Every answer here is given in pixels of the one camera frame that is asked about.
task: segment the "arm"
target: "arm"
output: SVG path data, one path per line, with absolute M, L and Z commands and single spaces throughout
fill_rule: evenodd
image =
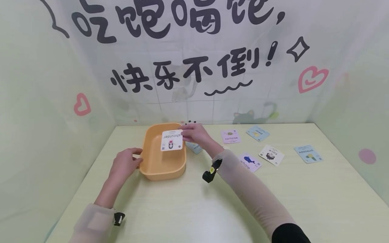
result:
M 212 162 L 223 159 L 217 173 L 232 188 L 269 239 L 283 242 L 287 237 L 289 241 L 286 242 L 309 242 L 285 207 L 255 174 L 241 164 L 233 152 L 223 149 L 201 124 L 189 124 L 181 129 L 184 130 L 184 140 L 198 143 L 213 158 Z
M 113 225 L 117 195 L 143 159 L 132 157 L 142 149 L 126 149 L 117 154 L 108 179 L 94 204 L 89 204 L 77 223 L 69 243 L 106 243 Z

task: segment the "light green wall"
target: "light green wall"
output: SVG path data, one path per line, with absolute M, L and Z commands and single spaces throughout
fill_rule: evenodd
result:
M 315 120 L 339 151 L 389 204 L 389 19 L 380 23 L 364 51 L 339 80 L 334 95 Z M 362 149 L 374 164 L 359 158 Z
M 3 1 L 0 30 L 0 241 L 43 242 L 115 123 L 40 1 Z

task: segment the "wavy line drawing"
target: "wavy line drawing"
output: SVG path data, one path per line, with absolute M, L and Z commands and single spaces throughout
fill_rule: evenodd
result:
M 57 30 L 57 31 L 59 31 L 59 32 L 61 32 L 61 33 L 63 33 L 63 35 L 64 35 L 66 38 L 69 39 L 70 36 L 69 36 L 68 32 L 66 32 L 66 30 L 64 30 L 63 28 L 57 26 L 57 21 L 55 20 L 55 15 L 54 15 L 53 11 L 51 10 L 51 7 L 47 4 L 47 2 L 46 2 L 45 0 L 40 0 L 40 1 L 45 5 L 45 7 L 47 8 L 47 10 L 48 10 L 49 13 L 50 13 L 51 19 L 53 20 L 53 24 L 52 24 L 51 27 L 52 27 L 53 29 L 55 29 L 55 30 Z
M 205 94 L 206 96 L 212 96 L 212 95 L 215 95 L 216 93 L 218 93 L 218 94 L 224 94 L 224 93 L 227 92 L 228 90 L 237 90 L 240 86 L 242 86 L 242 87 L 247 87 L 247 86 L 249 86 L 251 83 L 252 83 L 252 80 L 251 80 L 250 82 L 248 82 L 247 84 L 244 84 L 244 83 L 239 82 L 238 86 L 235 87 L 235 88 L 231 88 L 230 86 L 228 86 L 228 87 L 227 87 L 225 90 L 223 90 L 223 91 L 215 90 L 214 92 L 212 92 L 212 93 L 210 93 L 210 94 L 208 94 L 207 92 L 204 92 L 204 94 Z

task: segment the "hand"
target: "hand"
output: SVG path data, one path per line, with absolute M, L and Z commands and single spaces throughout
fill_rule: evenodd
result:
M 142 158 L 137 159 L 132 155 L 139 155 L 142 153 L 142 151 L 143 150 L 139 148 L 131 148 L 119 152 L 112 164 L 111 170 L 109 172 L 109 178 L 124 183 L 143 161 Z
M 191 123 L 183 125 L 178 129 L 182 129 L 182 139 L 186 142 L 196 143 L 203 148 L 207 143 L 213 141 L 203 125 L 200 123 Z
M 214 158 L 218 153 L 224 150 L 220 144 L 211 138 L 200 123 L 184 125 L 178 129 L 183 130 L 181 135 L 184 141 L 200 145 L 211 158 Z

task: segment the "yellow plastic basin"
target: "yellow plastic basin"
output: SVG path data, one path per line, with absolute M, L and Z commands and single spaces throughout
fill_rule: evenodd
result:
M 186 146 L 181 150 L 161 151 L 162 132 L 177 130 L 179 123 L 164 123 L 151 126 L 143 141 L 143 162 L 139 171 L 150 180 L 169 180 L 180 177 L 185 171 Z

